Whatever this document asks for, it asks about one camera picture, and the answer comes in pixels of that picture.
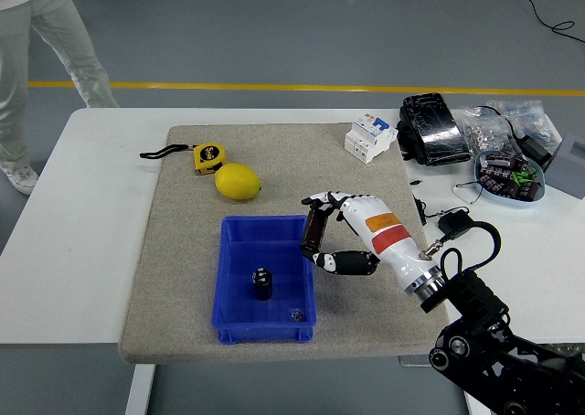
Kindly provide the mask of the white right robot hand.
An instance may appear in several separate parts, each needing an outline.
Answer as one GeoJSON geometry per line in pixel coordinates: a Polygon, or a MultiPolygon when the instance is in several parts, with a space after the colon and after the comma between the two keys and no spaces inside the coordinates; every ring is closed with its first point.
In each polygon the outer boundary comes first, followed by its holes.
{"type": "Polygon", "coordinates": [[[337,275],[370,275],[379,264],[391,268],[400,288],[422,297],[424,289],[441,278],[434,260],[423,257],[414,239],[383,200],[371,195],[322,192],[302,200],[310,208],[302,255],[314,265],[337,275]],[[326,222],[334,211],[362,239],[365,251],[320,251],[326,222]]]}

